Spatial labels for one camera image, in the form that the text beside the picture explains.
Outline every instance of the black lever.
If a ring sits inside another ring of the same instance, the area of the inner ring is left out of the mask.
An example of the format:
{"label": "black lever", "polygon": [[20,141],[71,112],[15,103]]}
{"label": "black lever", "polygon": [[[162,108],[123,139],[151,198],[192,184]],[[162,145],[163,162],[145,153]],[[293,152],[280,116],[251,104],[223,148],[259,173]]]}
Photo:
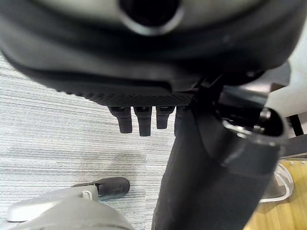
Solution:
{"label": "black lever", "polygon": [[121,133],[132,133],[132,119],[130,107],[109,107],[113,116],[118,120]]}
{"label": "black lever", "polygon": [[157,129],[167,128],[168,117],[174,111],[174,109],[174,106],[156,107]]}
{"label": "black lever", "polygon": [[138,117],[141,137],[151,134],[152,107],[134,107],[134,113]]}

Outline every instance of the striped carpet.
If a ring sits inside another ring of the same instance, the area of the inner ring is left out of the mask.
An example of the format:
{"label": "striped carpet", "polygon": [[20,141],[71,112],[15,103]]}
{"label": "striped carpet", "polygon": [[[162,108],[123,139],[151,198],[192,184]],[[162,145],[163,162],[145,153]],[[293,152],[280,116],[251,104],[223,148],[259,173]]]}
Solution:
{"label": "striped carpet", "polygon": [[130,180],[130,192],[104,203],[136,230],[150,229],[167,159],[174,142],[169,128],[141,138],[120,134],[108,109],[56,92],[14,70],[0,54],[0,220],[20,200],[76,183],[111,176]]}

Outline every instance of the floor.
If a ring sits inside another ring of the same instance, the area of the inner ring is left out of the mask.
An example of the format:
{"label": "floor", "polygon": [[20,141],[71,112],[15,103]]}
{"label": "floor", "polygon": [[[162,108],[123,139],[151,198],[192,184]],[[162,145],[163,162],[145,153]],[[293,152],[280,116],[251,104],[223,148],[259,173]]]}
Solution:
{"label": "floor", "polygon": [[292,195],[259,204],[244,230],[307,230],[307,162],[283,161],[294,181]]}
{"label": "floor", "polygon": [[[124,176],[130,192],[107,201],[136,230],[150,229],[160,181],[174,142],[169,128],[151,137],[120,134],[106,107],[37,84],[0,55],[0,220],[12,203],[104,177]],[[260,205],[246,230],[307,229],[307,164],[284,165],[294,175],[287,201]]]}

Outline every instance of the wooden floor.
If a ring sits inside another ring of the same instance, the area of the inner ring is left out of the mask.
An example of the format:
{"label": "wooden floor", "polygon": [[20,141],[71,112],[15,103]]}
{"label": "wooden floor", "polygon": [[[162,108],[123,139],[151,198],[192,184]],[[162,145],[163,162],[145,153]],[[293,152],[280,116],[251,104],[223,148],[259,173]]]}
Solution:
{"label": "wooden floor", "polygon": [[283,161],[294,181],[294,191],[280,202],[259,204],[244,230],[307,230],[307,162]]}

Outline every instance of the textured plastic surface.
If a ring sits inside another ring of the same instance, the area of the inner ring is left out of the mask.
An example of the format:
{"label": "textured plastic surface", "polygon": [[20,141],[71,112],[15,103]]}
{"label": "textured plastic surface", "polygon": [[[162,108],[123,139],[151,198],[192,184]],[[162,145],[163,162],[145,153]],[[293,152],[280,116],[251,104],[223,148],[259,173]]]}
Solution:
{"label": "textured plastic surface", "polygon": [[222,125],[206,105],[192,105],[177,131],[153,230],[241,230],[272,178],[284,127],[278,137],[244,134]]}

